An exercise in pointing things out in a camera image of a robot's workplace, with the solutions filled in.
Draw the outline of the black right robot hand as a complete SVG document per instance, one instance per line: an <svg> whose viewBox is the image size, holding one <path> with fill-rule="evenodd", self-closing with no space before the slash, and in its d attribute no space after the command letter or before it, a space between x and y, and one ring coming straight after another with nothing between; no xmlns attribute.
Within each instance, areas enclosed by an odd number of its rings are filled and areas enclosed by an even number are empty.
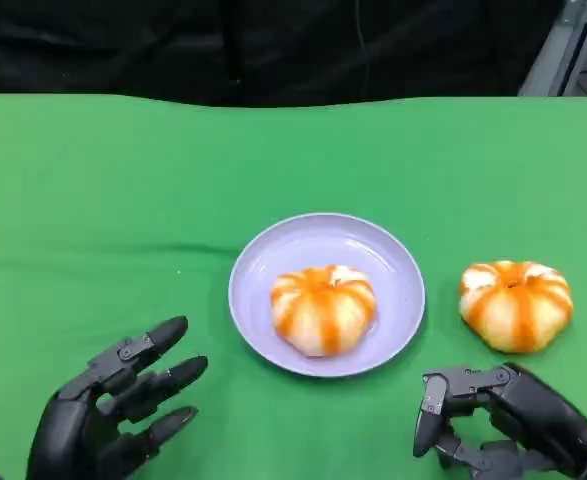
<svg viewBox="0 0 587 480"><path fill-rule="evenodd" d="M438 368L422 379L414 457L434 450L443 469L464 467L472 479L523 479L533 471L587 479L587 417L531 371L507 362L490 370ZM457 435L451 420L477 409L504 440L475 448Z"/></svg>

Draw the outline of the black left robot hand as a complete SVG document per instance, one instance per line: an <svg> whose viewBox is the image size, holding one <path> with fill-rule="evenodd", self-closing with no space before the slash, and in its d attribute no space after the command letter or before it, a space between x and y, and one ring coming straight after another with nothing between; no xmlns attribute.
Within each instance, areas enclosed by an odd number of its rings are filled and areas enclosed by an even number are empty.
<svg viewBox="0 0 587 480"><path fill-rule="evenodd" d="M139 433L123 433L119 426L149 418L205 372L203 355L160 373L149 368L187 328L187 318L176 316L126 337L53 393L32 442L27 478L126 479L156 457L195 418L197 408L177 408Z"/></svg>

